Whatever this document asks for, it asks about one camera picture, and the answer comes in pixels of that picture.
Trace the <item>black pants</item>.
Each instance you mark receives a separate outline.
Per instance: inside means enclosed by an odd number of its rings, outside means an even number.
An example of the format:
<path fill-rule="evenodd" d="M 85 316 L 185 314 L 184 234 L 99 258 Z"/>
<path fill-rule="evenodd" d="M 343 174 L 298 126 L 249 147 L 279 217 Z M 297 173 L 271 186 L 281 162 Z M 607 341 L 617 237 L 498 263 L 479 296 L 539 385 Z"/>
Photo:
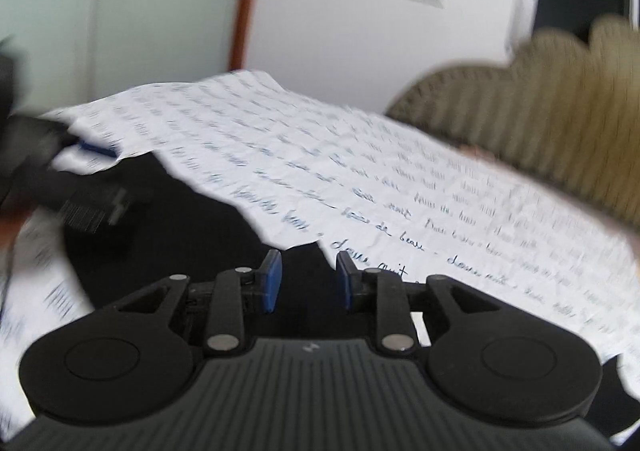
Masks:
<path fill-rule="evenodd" d="M 134 203 L 114 226 L 93 233 L 63 230 L 67 258 L 93 307 L 168 275 L 207 282 L 231 268 L 257 268 L 270 249 L 236 208 L 169 176 L 152 154 L 127 158 L 86 180 L 119 184 L 134 193 Z M 337 299 L 335 271 L 320 247 L 311 243 L 287 249 L 282 263 L 276 309 L 262 333 L 337 335 L 345 312 Z"/>

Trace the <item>white script-print bed sheet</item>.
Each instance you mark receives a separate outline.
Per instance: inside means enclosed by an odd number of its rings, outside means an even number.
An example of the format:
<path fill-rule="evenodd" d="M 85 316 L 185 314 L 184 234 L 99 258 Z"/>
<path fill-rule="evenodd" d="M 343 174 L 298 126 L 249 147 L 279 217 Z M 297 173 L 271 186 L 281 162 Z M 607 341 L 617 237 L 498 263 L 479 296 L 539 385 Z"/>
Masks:
<path fill-rule="evenodd" d="M 333 268 L 409 282 L 445 273 L 587 339 L 639 417 L 639 241 L 545 186 L 411 127 L 285 90 L 261 72 L 140 86 L 51 112 L 116 159 L 68 148 L 55 167 L 106 171 L 154 155 L 169 176 L 236 208 L 269 247 L 317 244 Z M 17 377 L 37 338 L 93 307 L 44 210 L 1 244 L 1 436 L 32 420 Z"/>

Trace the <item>olive upholstered headboard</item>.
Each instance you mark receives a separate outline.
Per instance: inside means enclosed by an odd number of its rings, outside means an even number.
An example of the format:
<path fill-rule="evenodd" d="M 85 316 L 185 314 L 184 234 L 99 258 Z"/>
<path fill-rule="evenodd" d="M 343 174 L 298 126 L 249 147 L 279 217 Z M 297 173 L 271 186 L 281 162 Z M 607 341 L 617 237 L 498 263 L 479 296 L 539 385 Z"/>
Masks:
<path fill-rule="evenodd" d="M 538 30 L 506 66 L 453 65 L 386 111 L 639 226 L 639 31 L 605 15 L 589 38 Z"/>

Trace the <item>floral glass wardrobe door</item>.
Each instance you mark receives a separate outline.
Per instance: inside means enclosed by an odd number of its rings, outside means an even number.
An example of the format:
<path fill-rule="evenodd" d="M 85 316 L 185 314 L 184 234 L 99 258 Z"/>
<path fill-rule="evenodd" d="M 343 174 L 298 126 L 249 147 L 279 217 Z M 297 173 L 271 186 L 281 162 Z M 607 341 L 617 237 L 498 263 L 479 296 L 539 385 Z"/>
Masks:
<path fill-rule="evenodd" d="M 1 0 L 20 111 L 42 113 L 229 64 L 238 0 Z"/>

